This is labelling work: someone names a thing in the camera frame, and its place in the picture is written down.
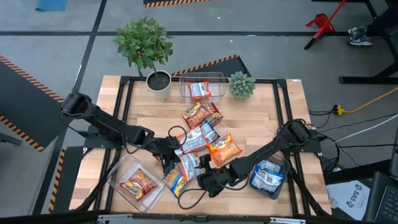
red metal stand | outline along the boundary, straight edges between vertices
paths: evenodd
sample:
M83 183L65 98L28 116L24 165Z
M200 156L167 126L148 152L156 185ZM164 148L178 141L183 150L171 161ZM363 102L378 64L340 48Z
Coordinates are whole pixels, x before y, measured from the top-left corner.
M328 17L324 13L317 14L313 21L311 21L305 25L306 27L310 27L312 24L316 23L317 26L319 27L319 30L318 30L318 32L315 33L315 35L312 37L310 42L304 47L304 50L308 50L315 43L316 40L321 39L323 37L323 33L336 32L335 28L333 28L330 21L335 17L337 12L341 9L341 7L343 7L343 5L346 1L347 0L342 0L340 2L337 9L335 10L335 12L331 15L330 19L328 19Z

clear plastic container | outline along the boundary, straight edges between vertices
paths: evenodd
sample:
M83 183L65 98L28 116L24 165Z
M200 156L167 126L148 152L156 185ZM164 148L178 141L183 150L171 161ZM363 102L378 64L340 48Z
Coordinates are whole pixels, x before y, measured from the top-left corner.
M127 181L138 169L142 170L157 185L140 200L136 200L133 194L120 186L120 183ZM108 175L108 183L140 212L145 212L151 208L158 201L164 189L164 181L133 155L124 156L113 167Z
M270 156L270 157L268 157L267 158L268 160L270 160L270 161L272 161L273 163L276 163L276 164L278 164L278 165L282 165L283 166L283 168L282 168L282 170L281 170L281 174L284 174L285 175L285 178L283 179L283 181L282 181L282 183L279 185L279 187L278 187L278 189L274 192L274 194L273 195L270 195L267 191L265 191L265 190L262 190L262 189L254 189L252 186L252 189L254 189L254 190L256 190L257 192L259 192L259 193L261 193L261 194L263 194L263 195L265 195L266 197L269 197L269 198L271 198L271 199L273 199L273 200L276 200L276 199L278 199L278 197L279 197L279 194L280 194L280 191L282 190L282 187L283 187L283 185L284 185L284 180L287 178L287 174L289 173L289 170L290 170L290 163L288 162L288 160L286 160L286 159L278 159L276 156Z
M199 83L208 81L208 91L211 96L203 97L198 100L191 98L189 83ZM186 103L197 102L212 103L220 102L226 92L226 78L221 72L196 72L184 73L180 77L180 93Z

snack package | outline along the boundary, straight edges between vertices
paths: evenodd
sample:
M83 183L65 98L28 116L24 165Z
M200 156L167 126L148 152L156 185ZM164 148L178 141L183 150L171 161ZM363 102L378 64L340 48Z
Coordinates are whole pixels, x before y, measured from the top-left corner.
M165 176L166 186L172 191L174 196L178 198L180 193L187 187L180 165L175 166L169 174Z
M214 161L217 166L223 165L229 158L243 152L242 149L235 145L230 134L210 144L209 150L211 160Z
M206 110L211 113L210 116L206 118L206 120L209 122L209 124L212 127L215 127L223 119L223 116L218 111L218 109L217 109L216 105L214 105L214 103L210 103L206 107Z
M205 137L207 144L212 143L220 137L220 135L217 134L213 127L210 126L208 121L204 121L200 125L200 130L202 135Z
M182 117L185 119L187 124L193 128L201 124L208 116L210 112L207 111L199 102L192 106L189 110L186 110Z
M180 167L185 183L188 183L190 180L202 174L201 169L197 168L200 163L197 153L184 154L181 149L177 149L174 152L181 160Z
M177 139L181 145L180 148L182 149L184 154L199 151L201 149L204 149L208 145L199 126L191 129L187 133L187 140L185 141L185 143L184 134L177 136Z
M188 83L191 99L199 100L203 97L211 96L209 91L209 81L199 83Z
M137 201L157 187L157 185L148 176L146 176L141 169L135 171L135 173L133 173L126 182L121 182L119 184L120 187L126 189L130 194L133 194Z
M282 166L271 161L260 162L255 166L250 177L250 186L254 189L265 190L272 196L285 180L285 175L280 173L281 170Z

wooden tabletop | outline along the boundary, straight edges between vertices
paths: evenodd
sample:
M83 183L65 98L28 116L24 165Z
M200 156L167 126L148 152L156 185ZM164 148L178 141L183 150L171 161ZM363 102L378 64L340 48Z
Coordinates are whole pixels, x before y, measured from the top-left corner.
M120 76L104 76L99 91L96 104L109 114L113 112L119 81ZM136 124L149 128L155 132L155 136L157 137L166 137L167 131L175 125L181 125L188 129L188 125L182 118L182 113L190 108L192 103L184 102L184 99L180 96L178 85L178 82L173 82L171 97L165 101L160 101L147 89L145 82L134 82L127 124ZM310 123L301 81L287 80L287 85L293 117L303 118L307 123ZM122 97L119 119L122 116L126 92L127 85L123 91L124 95ZM287 121L286 110L283 106L282 89L279 90L279 93L282 100L284 121ZM231 134L234 142L241 149L244 149L241 156L249 155L271 141L279 127L274 92L271 84L257 83L254 95L246 100L237 100L228 92L215 105L224 116L222 122L215 127L216 131L221 136ZM110 161L113 158L113 153L114 151L109 158ZM312 153L301 153L300 155L307 188L322 208L331 213L320 161ZM138 150L134 156L160 177L163 176L161 165L150 153ZM277 153L275 156L282 158L281 153ZM103 157L104 149L94 149L82 160L70 209L79 206L98 183ZM188 188L197 188L197 181L193 180ZM108 185L104 187L100 208L104 208L107 192ZM295 192L299 212L303 213L302 199L297 186L295 186ZM201 194L201 192L189 192L185 194L182 199L183 206L186 207L193 204ZM137 210L116 191L113 195L111 211L137 213ZM190 210L180 209L177 199L166 187L159 201L147 212L196 215L292 215L287 182L284 183L277 200L266 198L248 186L238 192L224 189L215 198L209 198L206 195L196 207Z

concrete floor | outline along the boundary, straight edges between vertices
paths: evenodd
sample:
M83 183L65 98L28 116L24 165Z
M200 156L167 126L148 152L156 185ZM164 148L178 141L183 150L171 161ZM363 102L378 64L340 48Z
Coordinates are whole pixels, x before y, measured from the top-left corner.
M1 31L10 30L91 31L100 3L101 0L69 0L63 12L37 12L34 10L36 1L1 0L0 34ZM372 4L377 13L386 9L384 1L375 0ZM306 28L304 24L317 13L331 14L337 5L311 0L228 0L143 8L140 0L114 0L106 4L99 31L115 31L131 19L144 16L158 19L169 31L312 31L316 28ZM337 31L346 31L352 26L369 24L371 21L372 17L365 4L349 3L335 17L333 25ZM0 35L0 54L65 97L73 87L88 38ZM113 39L114 37L96 37L94 42L80 88L93 101L98 96L103 75L137 74L116 53ZM174 54L167 65L159 68L173 72L239 54L254 77L302 79L311 110L329 110L334 104L341 104L346 109L356 108L395 87L338 83L339 76L372 76L391 64L393 58L382 39L375 38L372 47L359 49L347 46L347 37L324 37L309 51L304 51L303 46L309 40L310 37L293 36L175 36L171 40L174 43ZM331 116L325 129L394 113L398 111L397 100L398 95L395 94L355 114ZM326 117L312 116L315 126L323 124L324 119ZM339 139L379 122L381 121L338 129L327 134ZM341 145L392 143L397 123L396 120L392 121L383 128L343 141ZM84 121L74 121L72 126L85 129L88 125ZM13 135L2 124L0 131ZM82 143L83 138L69 130L63 145L79 146ZM27 215L36 198L51 149L49 147L43 152L35 152L26 143L21 147L9 144L0 144L0 147L0 217ZM391 156L391 147L346 151L358 164L369 164ZM323 143L325 157L335 157L335 153L335 148L330 143ZM355 166L345 154L341 155L340 165Z

